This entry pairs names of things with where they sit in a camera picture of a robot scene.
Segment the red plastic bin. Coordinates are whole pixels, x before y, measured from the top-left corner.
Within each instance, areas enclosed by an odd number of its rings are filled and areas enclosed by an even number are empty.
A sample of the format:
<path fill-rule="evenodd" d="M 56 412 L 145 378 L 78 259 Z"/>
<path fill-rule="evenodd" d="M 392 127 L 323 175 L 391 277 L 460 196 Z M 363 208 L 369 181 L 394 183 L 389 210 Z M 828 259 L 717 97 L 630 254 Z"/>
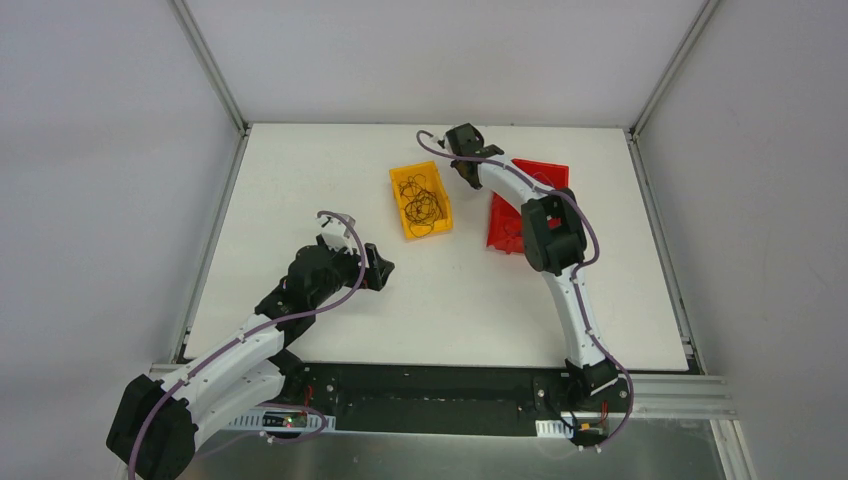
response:
<path fill-rule="evenodd" d="M 547 189 L 569 185 L 567 165 L 513 158 L 511 162 L 524 174 Z M 506 254 L 523 254 L 520 212 L 497 193 L 492 193 L 486 246 Z"/>

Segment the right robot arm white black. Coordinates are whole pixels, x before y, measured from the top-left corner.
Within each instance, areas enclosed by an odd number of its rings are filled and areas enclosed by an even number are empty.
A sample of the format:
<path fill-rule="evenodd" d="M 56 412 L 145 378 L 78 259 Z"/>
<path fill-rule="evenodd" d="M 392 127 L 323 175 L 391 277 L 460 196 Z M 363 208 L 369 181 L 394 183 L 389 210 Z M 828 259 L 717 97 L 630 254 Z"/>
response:
<path fill-rule="evenodd" d="M 574 193 L 533 178 L 470 124 L 448 130 L 438 144 L 469 185 L 491 190 L 520 212 L 525 259 L 546 281 L 566 338 L 569 400 L 583 410 L 595 408 L 618 381 L 619 369 L 590 306 L 582 269 L 594 262 L 586 250 L 597 237 L 585 227 Z"/>

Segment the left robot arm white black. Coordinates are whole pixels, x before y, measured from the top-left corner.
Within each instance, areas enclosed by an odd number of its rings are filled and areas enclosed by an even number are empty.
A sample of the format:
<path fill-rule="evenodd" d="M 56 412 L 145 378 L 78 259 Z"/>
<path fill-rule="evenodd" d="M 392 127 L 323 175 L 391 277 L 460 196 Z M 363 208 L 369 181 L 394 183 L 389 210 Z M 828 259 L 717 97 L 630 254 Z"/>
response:
<path fill-rule="evenodd" d="M 153 379 L 141 374 L 124 389 L 106 437 L 130 479 L 175 479 L 215 433 L 247 410 L 275 398 L 297 402 L 305 378 L 281 354 L 322 313 L 359 290 L 382 290 L 395 269 L 361 240 L 354 220 L 320 211 L 314 244 L 300 248 L 286 274 L 225 340 Z"/>

